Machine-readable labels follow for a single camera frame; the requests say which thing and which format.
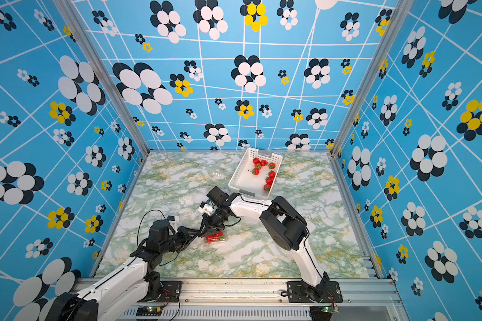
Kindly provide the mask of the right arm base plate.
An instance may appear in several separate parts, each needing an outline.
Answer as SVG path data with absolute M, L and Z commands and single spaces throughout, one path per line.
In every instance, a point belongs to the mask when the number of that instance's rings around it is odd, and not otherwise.
M 339 283 L 333 281 L 318 286 L 304 281 L 289 281 L 281 296 L 288 298 L 290 303 L 338 304 L 344 301 Z

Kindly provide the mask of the aluminium front rail frame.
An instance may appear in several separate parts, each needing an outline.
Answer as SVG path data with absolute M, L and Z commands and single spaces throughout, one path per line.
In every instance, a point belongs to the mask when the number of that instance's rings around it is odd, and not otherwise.
M 77 283 L 83 290 L 96 279 Z M 393 282 L 384 279 L 333 280 L 344 301 L 338 304 L 290 303 L 281 296 L 295 279 L 180 279 L 177 302 L 137 302 L 116 320 L 311 320 L 311 306 L 337 306 L 332 320 L 408 320 Z M 137 317 L 139 306 L 160 306 L 159 317 Z

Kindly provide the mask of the green circuit board left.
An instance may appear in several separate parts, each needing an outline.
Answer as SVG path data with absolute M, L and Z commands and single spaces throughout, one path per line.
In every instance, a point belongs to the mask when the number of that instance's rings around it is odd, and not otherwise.
M 136 312 L 137 317 L 159 317 L 162 308 L 160 306 L 139 306 Z

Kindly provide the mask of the white perforated plastic basket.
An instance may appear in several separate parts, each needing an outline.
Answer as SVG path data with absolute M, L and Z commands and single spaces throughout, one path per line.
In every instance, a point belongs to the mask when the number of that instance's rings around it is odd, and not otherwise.
M 276 185 L 283 156 L 248 148 L 231 177 L 231 190 L 255 199 L 268 199 Z

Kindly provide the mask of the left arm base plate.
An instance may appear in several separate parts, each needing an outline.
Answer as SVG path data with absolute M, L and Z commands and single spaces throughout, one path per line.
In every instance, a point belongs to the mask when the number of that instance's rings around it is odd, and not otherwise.
M 147 294 L 142 295 L 138 302 L 177 302 L 182 291 L 183 282 L 180 280 L 163 280 L 151 282 Z

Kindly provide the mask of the left aluminium corner post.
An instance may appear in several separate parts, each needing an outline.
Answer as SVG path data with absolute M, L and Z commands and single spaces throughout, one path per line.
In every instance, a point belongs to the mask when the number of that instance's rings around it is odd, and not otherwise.
M 68 24 L 71 32 L 75 35 L 80 49 L 98 76 L 106 95 L 111 100 L 112 106 L 115 108 L 119 117 L 129 130 L 134 142 L 137 143 L 142 155 L 144 157 L 148 156 L 150 152 L 149 147 L 147 146 L 145 139 L 142 137 L 140 130 L 136 125 L 133 124 L 132 115 L 119 94 L 115 83 L 109 76 L 108 70 L 101 60 L 96 46 L 91 40 L 91 37 L 84 29 L 83 22 L 78 17 L 78 12 L 74 8 L 72 1 L 55 1 L 55 5 L 64 21 Z

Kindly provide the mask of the green circuit board right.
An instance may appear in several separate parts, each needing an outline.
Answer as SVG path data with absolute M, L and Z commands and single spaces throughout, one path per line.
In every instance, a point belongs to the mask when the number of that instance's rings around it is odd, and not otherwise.
M 331 321 L 332 317 L 339 312 L 337 306 L 311 306 L 310 315 L 312 321 Z

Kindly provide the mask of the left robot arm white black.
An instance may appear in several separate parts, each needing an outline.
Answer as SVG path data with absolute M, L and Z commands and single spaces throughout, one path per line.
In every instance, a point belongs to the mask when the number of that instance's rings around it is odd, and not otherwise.
M 163 287 L 157 268 L 163 256 L 179 254 L 199 235 L 197 229 L 174 229 L 167 219 L 154 221 L 149 235 L 116 270 L 77 293 L 65 292 L 55 298 L 46 320 L 116 320 L 135 303 L 177 300 Z

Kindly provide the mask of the right aluminium corner post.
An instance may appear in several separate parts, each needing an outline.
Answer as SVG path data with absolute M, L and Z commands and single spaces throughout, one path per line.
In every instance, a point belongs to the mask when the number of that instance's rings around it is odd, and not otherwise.
M 384 60 L 387 58 L 387 55 L 393 43 L 395 42 L 413 3 L 413 0 L 398 1 L 397 6 L 393 10 L 390 26 L 385 31 L 385 34 L 382 36 L 382 40 L 376 48 L 374 57 L 370 61 L 361 84 L 356 92 L 354 103 L 349 108 L 340 131 L 338 132 L 334 147 L 332 149 L 333 159 L 337 159 L 337 154 L 340 152 L 341 147 L 343 147 L 345 139 L 347 139 L 349 131 L 352 128 L 353 120 L 357 116 L 358 112 L 360 112 L 360 109 L 364 104 L 364 99 L 368 96 L 368 93 L 376 80 L 378 70 L 380 69 Z

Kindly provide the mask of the green circuit board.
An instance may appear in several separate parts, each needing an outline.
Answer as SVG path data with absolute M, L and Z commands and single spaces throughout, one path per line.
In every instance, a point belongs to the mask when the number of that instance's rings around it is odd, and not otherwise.
M 159 317 L 162 308 L 160 306 L 139 306 L 136 312 L 137 317 Z
M 310 315 L 312 321 L 331 321 L 332 317 L 339 312 L 337 306 L 311 306 Z

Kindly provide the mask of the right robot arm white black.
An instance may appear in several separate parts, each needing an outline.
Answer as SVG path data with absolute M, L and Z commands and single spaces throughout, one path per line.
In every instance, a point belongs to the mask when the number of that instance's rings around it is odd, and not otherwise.
M 228 227 L 230 218 L 259 219 L 271 239 L 294 259 L 301 273 L 300 294 L 312 302 L 333 300 L 330 278 L 321 268 L 309 244 L 310 231 L 305 218 L 283 197 L 258 201 L 239 193 L 227 194 L 214 187 L 201 203 L 199 236 L 205 238 Z

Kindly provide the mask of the aluminium corner post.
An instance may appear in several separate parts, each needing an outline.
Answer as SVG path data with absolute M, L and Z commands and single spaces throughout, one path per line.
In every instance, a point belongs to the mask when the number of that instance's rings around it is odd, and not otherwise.
M 134 142 L 137 143 L 142 155 L 144 157 L 148 156 L 150 152 L 149 147 L 147 146 L 145 139 L 142 137 L 140 130 L 136 125 L 133 124 L 132 115 L 119 94 L 115 83 L 109 76 L 108 70 L 101 60 L 96 46 L 91 40 L 91 37 L 84 29 L 83 22 L 78 17 L 78 12 L 74 8 L 72 1 L 55 1 L 55 5 L 64 21 L 68 24 L 71 32 L 75 35 L 80 49 L 98 76 L 106 95 L 111 100 L 112 106 L 115 108 L 119 117 L 129 130 Z
M 349 108 L 340 131 L 338 132 L 334 147 L 332 149 L 333 159 L 337 159 L 337 154 L 340 152 L 341 147 L 343 147 L 345 139 L 347 139 L 349 131 L 352 128 L 353 120 L 357 116 L 358 112 L 360 112 L 360 109 L 364 104 L 364 99 L 368 96 L 368 93 L 376 80 L 378 70 L 380 69 L 384 60 L 387 58 L 387 55 L 393 43 L 395 42 L 413 3 L 413 0 L 398 1 L 397 6 L 393 10 L 390 26 L 385 31 L 385 34 L 382 36 L 382 40 L 376 48 L 374 57 L 370 61 L 361 84 L 356 92 L 354 103 Z

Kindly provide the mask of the clear plastic clamshell container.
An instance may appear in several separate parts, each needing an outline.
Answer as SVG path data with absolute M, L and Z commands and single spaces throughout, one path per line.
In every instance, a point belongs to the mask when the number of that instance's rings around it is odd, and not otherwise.
M 220 230 L 215 234 L 211 234 L 205 237 L 205 242 L 208 244 L 212 243 L 223 243 L 227 241 L 227 233 L 224 230 Z

